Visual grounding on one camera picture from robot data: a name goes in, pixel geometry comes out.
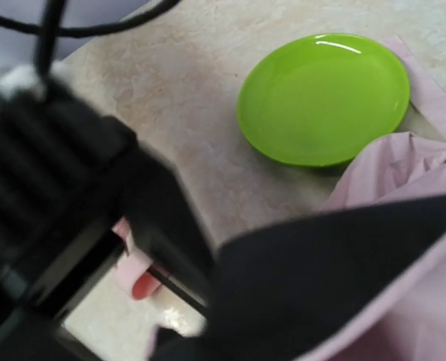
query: black cable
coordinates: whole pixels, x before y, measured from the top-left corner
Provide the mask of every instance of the black cable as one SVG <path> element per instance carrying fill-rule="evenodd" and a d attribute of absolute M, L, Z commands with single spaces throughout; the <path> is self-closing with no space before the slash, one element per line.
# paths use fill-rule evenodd
<path fill-rule="evenodd" d="M 162 272 L 159 272 L 154 266 L 149 267 L 147 272 L 154 278 L 156 278 L 159 282 L 161 282 L 161 284 L 166 286 L 176 296 L 185 301 L 189 306 L 198 311 L 202 316 L 208 316 L 208 309 L 204 305 L 197 302 L 193 297 L 182 290 L 177 284 L 167 278 Z"/>
<path fill-rule="evenodd" d="M 52 64 L 57 30 L 64 14 L 66 2 L 66 0 L 47 0 L 42 17 L 42 30 L 35 45 L 34 66 L 41 77 L 47 75 Z"/>
<path fill-rule="evenodd" d="M 118 23 L 108 23 L 96 26 L 87 26 L 82 28 L 59 28 L 57 36 L 64 38 L 89 38 L 92 36 L 102 36 L 115 34 L 118 32 L 125 32 L 134 29 L 140 25 L 148 23 L 157 18 L 159 15 L 171 10 L 174 6 L 179 4 L 181 0 L 162 0 L 155 7 L 142 14 L 135 15 Z M 35 24 L 22 23 L 20 21 L 12 20 L 7 17 L 0 16 L 0 26 L 2 28 L 15 30 L 24 34 L 38 35 L 41 27 Z"/>

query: pink fabric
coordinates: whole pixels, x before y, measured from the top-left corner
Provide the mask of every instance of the pink fabric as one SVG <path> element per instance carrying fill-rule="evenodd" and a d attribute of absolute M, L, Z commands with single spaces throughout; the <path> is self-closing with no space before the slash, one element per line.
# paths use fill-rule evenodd
<path fill-rule="evenodd" d="M 145 297 L 161 284 L 155 278 L 144 275 L 153 261 L 134 245 L 129 223 L 125 219 L 120 220 L 113 231 L 125 241 L 127 248 L 127 254 L 122 256 L 114 267 L 114 280 L 124 293 L 132 299 L 139 300 L 143 294 Z"/>
<path fill-rule="evenodd" d="M 413 105 L 446 140 L 446 94 L 398 37 Z M 350 164 L 320 211 L 446 193 L 446 142 L 380 138 Z M 343 330 L 298 361 L 446 361 L 446 235 Z"/>

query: marble surface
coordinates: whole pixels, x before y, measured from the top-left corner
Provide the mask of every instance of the marble surface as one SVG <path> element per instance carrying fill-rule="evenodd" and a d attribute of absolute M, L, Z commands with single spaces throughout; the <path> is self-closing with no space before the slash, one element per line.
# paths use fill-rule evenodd
<path fill-rule="evenodd" d="M 84 98 L 177 166 L 217 247 L 307 214 L 338 179 L 268 161 L 243 139 L 235 115 L 244 78 L 261 58 L 322 32 L 400 35 L 446 90 L 446 0 L 184 0 L 147 26 L 89 42 L 66 62 Z M 432 132 L 412 109 L 403 128 Z M 105 359 L 143 359 L 159 321 L 186 334 L 200 329 L 201 318 L 169 291 L 132 302 L 109 278 L 67 322 Z"/>

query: black strap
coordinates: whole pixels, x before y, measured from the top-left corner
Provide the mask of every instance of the black strap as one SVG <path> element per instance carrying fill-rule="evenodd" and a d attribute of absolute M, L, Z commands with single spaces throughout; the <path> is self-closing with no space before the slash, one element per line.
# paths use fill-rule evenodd
<path fill-rule="evenodd" d="M 336 334 L 445 233 L 439 196 L 243 235 L 220 252 L 200 340 L 231 360 L 293 359 Z"/>

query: green plate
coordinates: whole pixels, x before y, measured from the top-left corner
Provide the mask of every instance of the green plate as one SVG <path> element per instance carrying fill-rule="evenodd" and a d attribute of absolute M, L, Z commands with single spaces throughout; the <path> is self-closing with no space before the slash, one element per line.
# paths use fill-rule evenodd
<path fill-rule="evenodd" d="M 250 73 L 238 101 L 246 139 L 279 162 L 326 166 L 353 159 L 400 124 L 410 101 L 403 64 L 357 35 L 299 39 Z"/>

